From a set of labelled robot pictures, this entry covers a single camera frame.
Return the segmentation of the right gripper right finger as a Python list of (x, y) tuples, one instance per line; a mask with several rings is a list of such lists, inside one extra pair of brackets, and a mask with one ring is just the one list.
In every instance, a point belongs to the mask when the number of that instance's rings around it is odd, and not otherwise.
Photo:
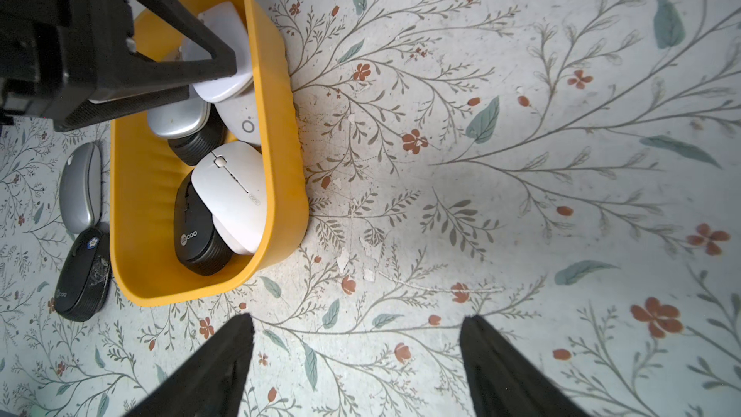
[(478, 416), (584, 416), (485, 318), (464, 319), (459, 347)]

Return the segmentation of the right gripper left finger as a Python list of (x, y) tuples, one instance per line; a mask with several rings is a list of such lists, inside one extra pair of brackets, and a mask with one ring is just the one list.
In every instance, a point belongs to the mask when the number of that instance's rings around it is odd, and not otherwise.
[(129, 416), (235, 416), (247, 382), (255, 328), (248, 314), (226, 322)]

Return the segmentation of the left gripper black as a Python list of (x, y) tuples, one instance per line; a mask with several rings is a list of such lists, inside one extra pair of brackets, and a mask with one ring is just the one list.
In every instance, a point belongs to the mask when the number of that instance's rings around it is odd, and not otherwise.
[(229, 48), (179, 0), (137, 1), (210, 58), (146, 60), (127, 0), (1, 0), (2, 125), (40, 118), (75, 131), (188, 100), (184, 85), (222, 73)]

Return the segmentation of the silver white mouse front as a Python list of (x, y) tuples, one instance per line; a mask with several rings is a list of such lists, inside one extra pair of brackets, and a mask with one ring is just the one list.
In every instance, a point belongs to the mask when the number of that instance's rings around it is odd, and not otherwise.
[(210, 117), (210, 104), (199, 97), (188, 98), (147, 112), (152, 133), (163, 139), (180, 139), (200, 131)]

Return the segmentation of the black mouse front row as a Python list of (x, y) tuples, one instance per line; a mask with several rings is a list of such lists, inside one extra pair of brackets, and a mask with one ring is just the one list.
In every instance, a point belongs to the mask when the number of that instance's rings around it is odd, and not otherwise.
[(179, 262), (200, 276), (220, 272), (233, 258), (211, 211), (195, 190), (191, 173), (181, 182), (175, 200), (174, 247)]

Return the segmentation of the light grey mouse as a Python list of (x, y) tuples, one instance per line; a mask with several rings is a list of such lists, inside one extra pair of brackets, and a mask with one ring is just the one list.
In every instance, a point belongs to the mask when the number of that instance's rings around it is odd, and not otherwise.
[(224, 125), (237, 140), (253, 147), (262, 146), (258, 104), (253, 89), (218, 102), (215, 108)]

